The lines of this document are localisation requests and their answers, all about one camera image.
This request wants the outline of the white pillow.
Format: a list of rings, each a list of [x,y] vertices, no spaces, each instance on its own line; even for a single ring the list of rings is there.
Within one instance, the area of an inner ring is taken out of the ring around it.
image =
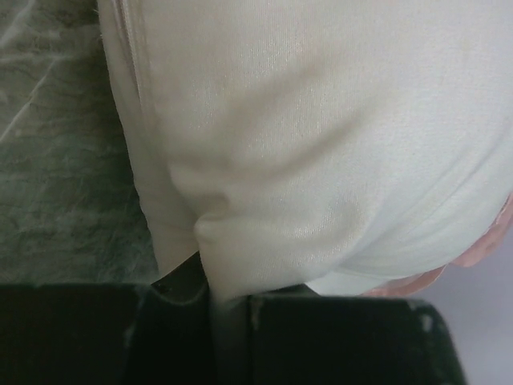
[[[509,1],[101,1],[161,275],[227,301],[450,264],[512,194]]]

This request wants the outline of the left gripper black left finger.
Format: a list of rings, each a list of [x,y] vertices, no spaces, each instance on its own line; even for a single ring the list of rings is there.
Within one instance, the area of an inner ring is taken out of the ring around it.
[[[152,285],[1,288],[4,384],[210,384],[198,256]]]

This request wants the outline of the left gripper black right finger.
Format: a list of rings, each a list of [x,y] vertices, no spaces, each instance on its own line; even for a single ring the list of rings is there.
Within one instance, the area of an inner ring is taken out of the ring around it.
[[[418,299],[275,291],[247,300],[238,384],[467,383],[450,331]]]

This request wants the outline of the purple princess print pillowcase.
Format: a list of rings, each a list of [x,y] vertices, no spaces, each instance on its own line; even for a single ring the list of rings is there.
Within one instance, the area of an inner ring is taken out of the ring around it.
[[[507,231],[512,227],[512,194],[507,198],[495,221],[466,252],[453,260],[450,264],[440,268],[433,269],[423,274],[415,275],[409,278],[401,278],[387,282],[383,286],[372,289],[366,293],[366,297],[403,297],[409,294],[415,294],[433,284],[450,266],[469,268],[484,258],[490,256],[503,242]]]

